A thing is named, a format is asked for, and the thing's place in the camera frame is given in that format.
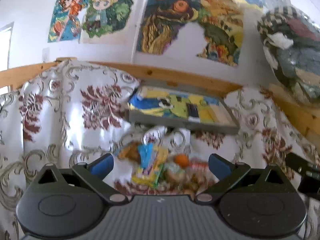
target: paper cutout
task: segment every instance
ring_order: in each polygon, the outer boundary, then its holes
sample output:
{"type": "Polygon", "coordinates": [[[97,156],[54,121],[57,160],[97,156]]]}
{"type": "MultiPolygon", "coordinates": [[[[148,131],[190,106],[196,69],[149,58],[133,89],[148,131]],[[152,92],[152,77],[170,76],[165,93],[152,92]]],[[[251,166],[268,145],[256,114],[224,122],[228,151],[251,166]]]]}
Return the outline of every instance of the paper cutout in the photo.
{"type": "Polygon", "coordinates": [[[201,0],[199,24],[208,42],[198,57],[238,65],[243,40],[243,14],[230,0],[201,0]]]}
{"type": "Polygon", "coordinates": [[[90,38],[122,30],[132,5],[133,0],[89,0],[82,29],[90,38]]]}
{"type": "Polygon", "coordinates": [[[88,0],[57,0],[53,9],[48,42],[79,39],[81,25],[77,16],[87,5],[88,0]]]}
{"type": "Polygon", "coordinates": [[[161,55],[188,22],[204,28],[207,46],[198,57],[238,64],[243,14],[231,0],[148,0],[137,50],[161,55]]]}

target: floral fabric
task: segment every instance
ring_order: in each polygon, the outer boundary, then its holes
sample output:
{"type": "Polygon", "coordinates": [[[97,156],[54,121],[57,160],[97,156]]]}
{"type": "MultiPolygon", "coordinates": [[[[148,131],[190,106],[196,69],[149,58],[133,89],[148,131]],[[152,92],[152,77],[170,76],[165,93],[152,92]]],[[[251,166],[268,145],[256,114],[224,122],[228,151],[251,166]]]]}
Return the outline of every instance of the floral fabric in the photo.
{"type": "MultiPolygon", "coordinates": [[[[69,168],[114,153],[130,141],[153,142],[172,154],[185,153],[205,161],[217,153],[252,168],[278,164],[297,188],[300,177],[286,167],[292,151],[320,164],[319,155],[278,110],[268,93],[245,88],[227,95],[225,103],[240,123],[236,136],[146,127],[123,119],[123,106],[139,80],[121,70],[87,62],[66,61],[42,72],[21,90],[0,96],[0,239],[23,236],[15,208],[24,190],[45,163],[69,168]]],[[[178,194],[130,181],[130,162],[114,159],[106,183],[127,195],[178,194]]],[[[301,196],[308,219],[299,234],[320,237],[320,204],[301,196]]]]}

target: wooden plank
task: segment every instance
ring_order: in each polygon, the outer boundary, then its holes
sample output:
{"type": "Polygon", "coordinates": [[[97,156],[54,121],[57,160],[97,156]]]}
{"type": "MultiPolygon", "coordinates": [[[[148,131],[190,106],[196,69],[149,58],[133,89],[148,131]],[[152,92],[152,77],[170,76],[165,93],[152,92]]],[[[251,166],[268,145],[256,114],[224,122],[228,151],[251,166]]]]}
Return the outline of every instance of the wooden plank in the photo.
{"type": "Polygon", "coordinates": [[[10,86],[11,89],[17,89],[26,81],[39,75],[42,71],[56,66],[56,64],[56,62],[33,64],[1,71],[0,88],[10,86]]]}
{"type": "MultiPolygon", "coordinates": [[[[241,85],[230,83],[227,81],[171,69],[132,64],[120,64],[113,62],[92,63],[121,69],[140,79],[163,80],[167,81],[168,84],[172,86],[180,83],[205,88],[209,94],[214,94],[221,97],[224,97],[229,92],[242,87],[241,85]]],[[[50,62],[11,68],[5,71],[1,71],[0,87],[12,86],[13,89],[17,89],[26,81],[34,78],[36,75],[39,75],[42,71],[56,65],[57,62],[50,62]]]]}
{"type": "Polygon", "coordinates": [[[121,69],[140,79],[156,79],[166,81],[168,85],[173,87],[177,86],[179,83],[204,88],[208,94],[217,95],[220,97],[225,97],[229,92],[242,87],[239,84],[228,81],[166,68],[113,62],[106,63],[92,61],[92,63],[121,69]]]}
{"type": "Polygon", "coordinates": [[[308,113],[304,108],[292,103],[283,101],[276,96],[272,97],[277,106],[285,113],[290,123],[304,136],[312,126],[314,116],[308,113]]]}
{"type": "Polygon", "coordinates": [[[282,86],[270,84],[269,90],[278,98],[285,102],[289,102],[295,106],[302,107],[306,112],[319,117],[320,118],[320,109],[319,108],[312,108],[307,106],[302,106],[297,103],[297,101],[294,99],[292,94],[290,94],[288,91],[285,90],[282,86]]]}

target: circular disc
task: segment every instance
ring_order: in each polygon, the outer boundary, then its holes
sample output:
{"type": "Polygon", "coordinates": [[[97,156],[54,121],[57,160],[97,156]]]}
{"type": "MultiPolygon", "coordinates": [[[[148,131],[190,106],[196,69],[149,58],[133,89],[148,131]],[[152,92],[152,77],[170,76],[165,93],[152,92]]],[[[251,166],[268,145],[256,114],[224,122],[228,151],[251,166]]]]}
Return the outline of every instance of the circular disc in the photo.
{"type": "Polygon", "coordinates": [[[50,193],[47,184],[42,184],[43,192],[28,192],[19,202],[17,217],[23,228],[43,238],[60,239],[74,237],[96,224],[103,212],[97,194],[68,184],[61,185],[64,193],[50,193]]]}
{"type": "Polygon", "coordinates": [[[306,208],[297,193],[240,193],[220,201],[220,213],[236,231],[252,237],[278,238],[297,232],[306,208]]]}

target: pile of items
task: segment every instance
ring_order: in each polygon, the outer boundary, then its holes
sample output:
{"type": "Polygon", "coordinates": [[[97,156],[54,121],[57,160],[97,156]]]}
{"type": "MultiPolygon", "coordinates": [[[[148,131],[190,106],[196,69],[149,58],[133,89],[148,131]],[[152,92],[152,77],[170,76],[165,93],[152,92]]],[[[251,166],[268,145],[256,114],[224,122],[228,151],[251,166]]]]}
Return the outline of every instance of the pile of items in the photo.
{"type": "Polygon", "coordinates": [[[195,195],[217,182],[208,162],[184,154],[170,155],[169,150],[153,143],[132,142],[116,154],[119,160],[129,160],[135,167],[132,182],[171,194],[195,195]]]}

